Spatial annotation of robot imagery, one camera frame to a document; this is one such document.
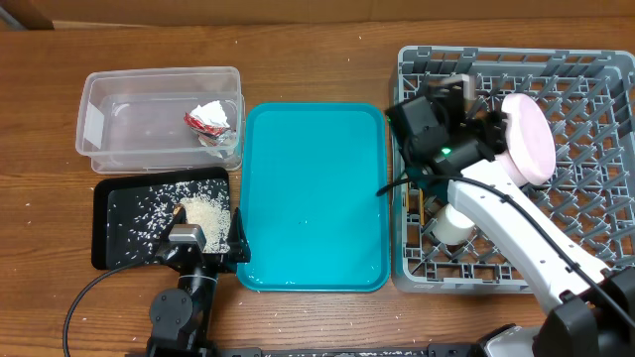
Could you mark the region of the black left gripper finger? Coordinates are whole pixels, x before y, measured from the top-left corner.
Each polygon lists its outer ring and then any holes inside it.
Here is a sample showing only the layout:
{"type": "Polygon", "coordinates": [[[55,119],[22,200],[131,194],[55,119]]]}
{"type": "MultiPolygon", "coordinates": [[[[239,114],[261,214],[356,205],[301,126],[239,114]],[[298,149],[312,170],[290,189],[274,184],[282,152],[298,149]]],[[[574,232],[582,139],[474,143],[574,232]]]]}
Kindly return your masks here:
{"type": "Polygon", "coordinates": [[[239,208],[236,208],[232,215],[227,245],[229,246],[228,255],[232,261],[236,263],[250,262],[251,250],[248,245],[239,208]]]}
{"type": "Polygon", "coordinates": [[[159,236],[159,245],[162,245],[169,241],[169,235],[173,228],[178,224],[187,223],[187,212],[183,205],[177,205],[173,211],[173,216],[167,226],[163,229],[159,236]]]}

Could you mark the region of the pink bowl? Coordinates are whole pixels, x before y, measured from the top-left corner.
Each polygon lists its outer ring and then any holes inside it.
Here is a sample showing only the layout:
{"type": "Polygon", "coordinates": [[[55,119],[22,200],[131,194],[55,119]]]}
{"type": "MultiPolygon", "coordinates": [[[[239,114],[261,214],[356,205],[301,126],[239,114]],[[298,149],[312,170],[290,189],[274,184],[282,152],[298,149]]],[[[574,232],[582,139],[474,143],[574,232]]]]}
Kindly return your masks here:
{"type": "Polygon", "coordinates": [[[501,165],[508,177],[514,182],[516,186],[523,186],[528,181],[521,174],[508,151],[503,152],[495,156],[495,161],[501,165]]]}

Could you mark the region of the rice food scraps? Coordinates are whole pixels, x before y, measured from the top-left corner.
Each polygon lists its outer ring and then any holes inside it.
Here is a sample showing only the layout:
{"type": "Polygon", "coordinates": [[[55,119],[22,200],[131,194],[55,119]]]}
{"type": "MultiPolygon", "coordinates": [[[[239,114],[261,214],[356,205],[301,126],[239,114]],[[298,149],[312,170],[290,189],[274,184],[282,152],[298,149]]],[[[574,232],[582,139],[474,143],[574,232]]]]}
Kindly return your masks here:
{"type": "Polygon", "coordinates": [[[225,253],[231,223],[229,183],[221,178],[118,189],[108,196],[106,242],[116,266],[149,257],[177,205],[204,233],[205,253],[225,253]]]}

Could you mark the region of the pink plate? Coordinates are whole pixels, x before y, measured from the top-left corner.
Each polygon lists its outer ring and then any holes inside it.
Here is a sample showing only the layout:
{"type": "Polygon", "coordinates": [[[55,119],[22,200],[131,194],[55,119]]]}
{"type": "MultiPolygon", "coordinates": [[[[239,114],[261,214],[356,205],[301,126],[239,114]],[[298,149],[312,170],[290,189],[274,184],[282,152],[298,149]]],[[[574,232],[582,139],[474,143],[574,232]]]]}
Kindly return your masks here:
{"type": "Polygon", "coordinates": [[[501,111],[508,116],[506,151],[528,183],[546,182],[556,169],[556,148],[543,111],[522,93],[507,95],[501,111]]]}

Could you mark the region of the red snack wrapper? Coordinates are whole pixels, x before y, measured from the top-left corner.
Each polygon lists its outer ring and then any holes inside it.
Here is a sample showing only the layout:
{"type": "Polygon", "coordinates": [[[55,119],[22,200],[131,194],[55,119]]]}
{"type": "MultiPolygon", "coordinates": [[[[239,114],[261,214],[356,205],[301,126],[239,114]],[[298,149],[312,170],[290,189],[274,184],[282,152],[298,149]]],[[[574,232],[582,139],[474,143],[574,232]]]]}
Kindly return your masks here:
{"type": "Polygon", "coordinates": [[[196,122],[189,113],[184,117],[185,123],[197,135],[200,144],[205,147],[218,148],[228,147],[227,155],[234,153],[234,146],[237,144],[237,134],[231,128],[203,126],[196,122]]]}

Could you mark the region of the wooden chopstick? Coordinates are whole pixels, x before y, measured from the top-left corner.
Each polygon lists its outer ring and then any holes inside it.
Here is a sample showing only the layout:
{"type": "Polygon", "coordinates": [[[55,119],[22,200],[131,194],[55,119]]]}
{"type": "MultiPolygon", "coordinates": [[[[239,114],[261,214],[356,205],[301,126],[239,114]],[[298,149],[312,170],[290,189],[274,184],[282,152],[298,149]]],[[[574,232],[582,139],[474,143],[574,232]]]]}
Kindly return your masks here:
{"type": "Polygon", "coordinates": [[[405,201],[405,203],[404,203],[404,205],[405,205],[405,210],[406,210],[407,214],[410,212],[410,188],[411,188],[411,184],[409,182],[405,183],[405,186],[404,186],[404,192],[405,192],[404,201],[405,201]]]}
{"type": "Polygon", "coordinates": [[[419,222],[423,227],[426,225],[426,211],[425,211],[425,194],[422,190],[418,191],[418,211],[419,211],[419,222]]]}

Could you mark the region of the white paper cup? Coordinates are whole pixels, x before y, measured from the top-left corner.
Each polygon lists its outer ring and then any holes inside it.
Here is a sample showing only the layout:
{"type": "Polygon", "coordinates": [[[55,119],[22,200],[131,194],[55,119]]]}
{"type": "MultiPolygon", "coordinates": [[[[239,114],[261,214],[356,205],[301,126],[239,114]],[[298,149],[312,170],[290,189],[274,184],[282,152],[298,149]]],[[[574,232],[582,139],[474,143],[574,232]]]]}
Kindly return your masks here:
{"type": "Polygon", "coordinates": [[[444,206],[435,216],[432,234],[446,245],[460,245],[472,236],[474,223],[451,204],[444,206]]]}

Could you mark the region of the white napkin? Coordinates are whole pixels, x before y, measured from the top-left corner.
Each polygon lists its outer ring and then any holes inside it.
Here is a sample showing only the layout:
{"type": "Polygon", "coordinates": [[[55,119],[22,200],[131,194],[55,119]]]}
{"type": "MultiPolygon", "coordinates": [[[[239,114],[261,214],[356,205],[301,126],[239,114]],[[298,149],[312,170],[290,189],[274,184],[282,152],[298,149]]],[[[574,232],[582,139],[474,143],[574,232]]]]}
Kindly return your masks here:
{"type": "Polygon", "coordinates": [[[203,126],[229,128],[227,115],[218,100],[198,106],[190,116],[203,126]]]}

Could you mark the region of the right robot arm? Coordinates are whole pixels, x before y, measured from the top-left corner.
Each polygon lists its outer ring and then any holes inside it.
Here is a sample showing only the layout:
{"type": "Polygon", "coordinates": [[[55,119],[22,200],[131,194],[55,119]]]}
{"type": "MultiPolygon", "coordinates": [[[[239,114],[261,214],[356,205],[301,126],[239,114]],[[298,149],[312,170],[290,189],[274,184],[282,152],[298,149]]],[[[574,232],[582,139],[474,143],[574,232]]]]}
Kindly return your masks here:
{"type": "Polygon", "coordinates": [[[543,312],[537,328],[503,326],[474,356],[630,356],[634,272],[613,273],[570,239],[522,191],[546,181],[556,151],[548,121],[528,95],[470,118],[460,87],[446,84],[386,110],[405,181],[442,199],[479,228],[520,272],[543,312]]]}

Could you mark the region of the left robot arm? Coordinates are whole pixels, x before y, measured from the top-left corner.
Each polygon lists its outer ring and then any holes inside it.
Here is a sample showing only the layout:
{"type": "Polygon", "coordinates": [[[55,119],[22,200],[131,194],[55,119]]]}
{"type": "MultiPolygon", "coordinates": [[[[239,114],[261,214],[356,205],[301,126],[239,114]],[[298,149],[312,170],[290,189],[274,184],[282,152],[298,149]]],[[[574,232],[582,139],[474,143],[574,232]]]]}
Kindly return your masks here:
{"type": "Polygon", "coordinates": [[[180,274],[178,285],[158,293],[150,306],[152,322],[147,356],[221,356],[207,339],[217,277],[234,274],[240,263],[248,263],[251,252],[245,236],[241,211],[231,217],[227,235],[229,251],[205,253],[202,228],[187,223],[180,206],[162,232],[154,260],[180,274]]]}

